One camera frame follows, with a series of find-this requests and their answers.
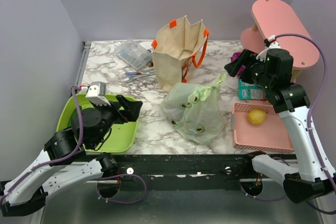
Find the purple snack packet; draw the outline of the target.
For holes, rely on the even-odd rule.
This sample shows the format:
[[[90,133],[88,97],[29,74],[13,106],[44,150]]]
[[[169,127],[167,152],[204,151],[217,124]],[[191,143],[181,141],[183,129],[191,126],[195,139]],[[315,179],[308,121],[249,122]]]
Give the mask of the purple snack packet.
[[[233,55],[230,58],[231,63],[236,61],[240,57],[240,55],[241,55],[241,51],[233,53]],[[246,68],[246,66],[244,64],[241,64],[240,62],[233,64],[233,69],[236,71],[236,76],[237,77],[241,76],[241,73],[245,70],[245,68]]]

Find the teal snack packet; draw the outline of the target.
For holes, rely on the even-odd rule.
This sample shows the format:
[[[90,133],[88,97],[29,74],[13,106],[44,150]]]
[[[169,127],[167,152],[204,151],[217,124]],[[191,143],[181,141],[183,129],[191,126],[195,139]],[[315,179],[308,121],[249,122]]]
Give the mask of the teal snack packet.
[[[241,100],[265,100],[265,93],[262,88],[239,79],[238,98]]]

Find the green avocado print plastic bag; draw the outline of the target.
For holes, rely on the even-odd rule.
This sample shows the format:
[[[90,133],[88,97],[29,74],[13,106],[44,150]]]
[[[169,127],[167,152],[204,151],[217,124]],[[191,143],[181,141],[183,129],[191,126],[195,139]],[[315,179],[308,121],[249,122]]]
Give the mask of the green avocado print plastic bag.
[[[164,98],[161,108],[183,138],[206,145],[220,135],[225,121],[218,103],[225,79],[226,75],[221,73],[207,86],[177,83]]]

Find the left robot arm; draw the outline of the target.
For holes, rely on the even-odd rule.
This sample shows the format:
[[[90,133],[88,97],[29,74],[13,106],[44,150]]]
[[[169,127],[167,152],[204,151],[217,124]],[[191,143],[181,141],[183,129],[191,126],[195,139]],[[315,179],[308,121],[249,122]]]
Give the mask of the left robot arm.
[[[102,153],[73,172],[57,172],[95,150],[115,124],[136,122],[143,103],[117,95],[115,101],[97,97],[97,103],[82,109],[74,96],[77,113],[71,125],[56,132],[37,158],[15,179],[1,182],[1,212],[4,217],[28,216],[45,206],[47,198],[92,179],[118,175],[117,161]]]

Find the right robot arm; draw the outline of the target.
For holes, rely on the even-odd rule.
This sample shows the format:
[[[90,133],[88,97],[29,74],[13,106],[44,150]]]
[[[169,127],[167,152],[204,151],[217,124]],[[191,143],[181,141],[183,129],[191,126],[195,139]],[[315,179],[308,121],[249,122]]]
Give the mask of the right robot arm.
[[[325,155],[313,128],[312,105],[303,86],[291,81],[293,57],[284,49],[268,49],[265,56],[245,49],[225,65],[235,77],[242,66],[242,82],[262,88],[266,100],[284,123],[298,161],[298,168],[282,164],[262,151],[247,154],[241,165],[249,178],[264,174],[280,184],[298,204],[335,191],[335,169]]]

